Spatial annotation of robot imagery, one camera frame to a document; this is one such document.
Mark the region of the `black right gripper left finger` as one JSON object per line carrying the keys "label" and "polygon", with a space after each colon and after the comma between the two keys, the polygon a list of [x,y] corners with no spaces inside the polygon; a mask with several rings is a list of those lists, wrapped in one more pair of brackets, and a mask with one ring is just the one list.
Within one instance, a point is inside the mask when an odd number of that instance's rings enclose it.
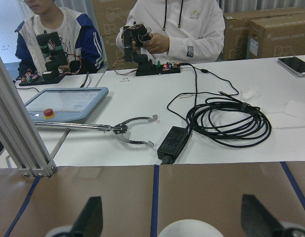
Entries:
{"label": "black right gripper left finger", "polygon": [[99,237],[103,230],[102,199],[90,197],[69,232],[70,237]]}

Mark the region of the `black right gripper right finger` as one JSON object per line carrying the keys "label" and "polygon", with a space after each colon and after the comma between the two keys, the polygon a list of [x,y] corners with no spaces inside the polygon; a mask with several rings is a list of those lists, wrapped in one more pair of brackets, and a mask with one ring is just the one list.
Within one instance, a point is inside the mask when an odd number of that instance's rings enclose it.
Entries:
{"label": "black right gripper right finger", "polygon": [[287,237],[287,230],[254,195],[244,194],[241,226],[247,237]]}

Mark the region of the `operator hand on controller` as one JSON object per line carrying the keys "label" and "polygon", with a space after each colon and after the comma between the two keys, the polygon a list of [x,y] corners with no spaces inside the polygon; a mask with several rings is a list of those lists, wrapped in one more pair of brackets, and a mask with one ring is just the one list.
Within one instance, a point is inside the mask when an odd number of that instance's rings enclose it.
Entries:
{"label": "operator hand on controller", "polygon": [[162,54],[169,52],[170,37],[161,33],[153,33],[152,38],[144,43],[144,51],[149,54]]}

